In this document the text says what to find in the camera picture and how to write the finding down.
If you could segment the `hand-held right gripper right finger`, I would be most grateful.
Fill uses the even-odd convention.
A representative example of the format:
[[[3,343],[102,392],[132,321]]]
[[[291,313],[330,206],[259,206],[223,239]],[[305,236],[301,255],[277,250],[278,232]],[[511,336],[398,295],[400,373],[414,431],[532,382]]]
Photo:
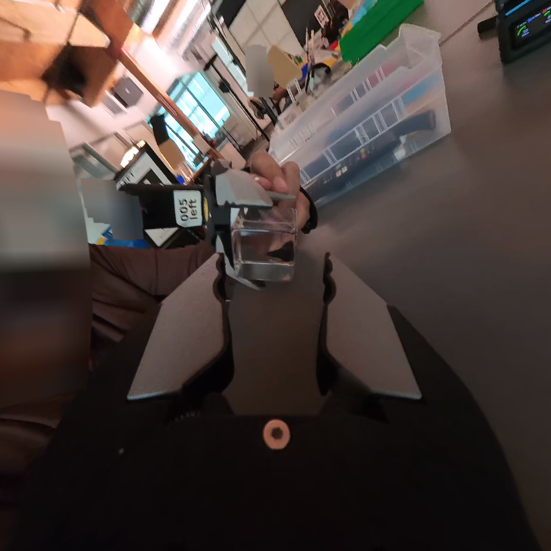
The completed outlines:
[[[316,358],[320,393],[422,399],[389,306],[329,252]]]

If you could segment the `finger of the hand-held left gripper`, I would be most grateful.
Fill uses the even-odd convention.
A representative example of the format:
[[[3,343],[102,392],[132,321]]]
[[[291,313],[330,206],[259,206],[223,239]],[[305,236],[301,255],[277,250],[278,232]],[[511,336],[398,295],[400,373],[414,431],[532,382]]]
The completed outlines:
[[[264,288],[264,282],[251,281],[251,280],[243,279],[237,276],[234,268],[230,264],[229,258],[225,253],[224,244],[220,236],[216,237],[216,252],[221,254],[224,262],[224,273],[227,277],[229,277],[232,280],[233,283],[240,283],[243,286],[246,286],[254,290],[261,290]]]
[[[255,178],[244,171],[229,169],[214,176],[217,207],[272,208],[280,201],[293,201],[296,196],[265,190]]]

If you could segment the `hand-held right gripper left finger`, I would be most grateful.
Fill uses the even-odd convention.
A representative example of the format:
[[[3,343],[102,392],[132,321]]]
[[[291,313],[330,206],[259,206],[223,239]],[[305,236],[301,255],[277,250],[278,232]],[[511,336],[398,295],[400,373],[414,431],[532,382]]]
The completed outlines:
[[[173,395],[226,352],[225,276],[225,257],[215,253],[162,301],[127,400]]]

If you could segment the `clear glass cube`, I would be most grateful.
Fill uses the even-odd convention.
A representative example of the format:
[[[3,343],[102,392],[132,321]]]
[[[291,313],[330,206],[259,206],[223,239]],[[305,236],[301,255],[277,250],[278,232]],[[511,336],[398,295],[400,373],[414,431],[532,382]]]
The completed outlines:
[[[251,284],[290,282],[298,240],[295,208],[240,209],[231,227],[233,270]]]

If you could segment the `person's left forearm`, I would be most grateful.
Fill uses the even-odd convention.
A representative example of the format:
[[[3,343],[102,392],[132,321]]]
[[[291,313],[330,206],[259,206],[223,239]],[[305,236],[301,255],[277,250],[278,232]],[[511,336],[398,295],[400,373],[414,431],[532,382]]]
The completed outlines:
[[[207,242],[176,249],[88,246],[92,347],[119,342],[214,255]]]

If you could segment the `person's left hand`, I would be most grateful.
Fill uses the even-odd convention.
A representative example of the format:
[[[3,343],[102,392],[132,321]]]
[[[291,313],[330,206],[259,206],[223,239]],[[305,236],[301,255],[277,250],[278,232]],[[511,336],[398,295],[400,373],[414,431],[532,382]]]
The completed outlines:
[[[280,166],[266,151],[255,152],[250,159],[250,173],[268,192],[292,196],[277,203],[280,209],[296,210],[297,228],[309,234],[317,227],[317,210],[301,187],[300,169],[294,162]]]

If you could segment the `black remote control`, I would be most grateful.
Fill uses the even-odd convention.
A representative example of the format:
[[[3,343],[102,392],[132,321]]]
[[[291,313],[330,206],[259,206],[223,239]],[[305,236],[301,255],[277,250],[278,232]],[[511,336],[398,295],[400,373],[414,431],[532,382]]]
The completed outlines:
[[[393,153],[400,145],[401,136],[392,129],[362,146],[358,136],[349,133],[304,167],[305,189],[313,201],[340,193],[362,170]]]

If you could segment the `beige cardboard sheet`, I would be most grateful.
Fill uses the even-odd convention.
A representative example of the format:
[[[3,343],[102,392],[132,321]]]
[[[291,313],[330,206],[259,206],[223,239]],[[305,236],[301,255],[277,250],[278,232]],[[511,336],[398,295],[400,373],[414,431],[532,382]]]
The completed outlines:
[[[274,82],[282,88],[289,83],[302,79],[302,69],[294,61],[292,56],[281,50],[278,46],[272,45],[267,52],[267,62],[273,70]]]

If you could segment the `clear plastic organiser box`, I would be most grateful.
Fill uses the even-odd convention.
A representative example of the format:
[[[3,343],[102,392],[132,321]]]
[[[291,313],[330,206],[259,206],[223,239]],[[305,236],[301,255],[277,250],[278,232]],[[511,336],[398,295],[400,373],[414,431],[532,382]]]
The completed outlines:
[[[279,165],[299,166],[304,189],[304,167],[347,134],[356,134],[361,146],[391,129],[401,136],[393,153],[362,170],[345,190],[313,201],[316,206],[332,202],[450,133],[440,37],[437,31],[402,24],[389,45],[376,46],[317,98],[303,96],[279,117],[268,152]]]

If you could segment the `green plastic bin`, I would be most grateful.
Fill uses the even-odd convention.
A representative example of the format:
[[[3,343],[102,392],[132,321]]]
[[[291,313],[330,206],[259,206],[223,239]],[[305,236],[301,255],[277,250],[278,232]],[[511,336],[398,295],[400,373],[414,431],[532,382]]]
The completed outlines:
[[[424,1],[377,1],[351,29],[339,46],[344,62],[355,65],[370,53]]]

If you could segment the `dark portable power station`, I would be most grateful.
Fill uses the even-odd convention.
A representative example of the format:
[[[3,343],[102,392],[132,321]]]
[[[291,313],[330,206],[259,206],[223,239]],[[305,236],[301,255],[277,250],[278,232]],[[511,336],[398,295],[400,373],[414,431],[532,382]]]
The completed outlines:
[[[496,1],[495,6],[502,64],[550,41],[550,1]]]

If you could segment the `dark wall-mounted box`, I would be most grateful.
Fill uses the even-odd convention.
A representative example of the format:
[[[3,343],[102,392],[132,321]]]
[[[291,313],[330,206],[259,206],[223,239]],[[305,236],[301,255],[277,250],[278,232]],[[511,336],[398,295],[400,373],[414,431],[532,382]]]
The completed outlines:
[[[110,90],[110,94],[125,108],[136,106],[143,96],[141,87],[131,78],[123,77]]]

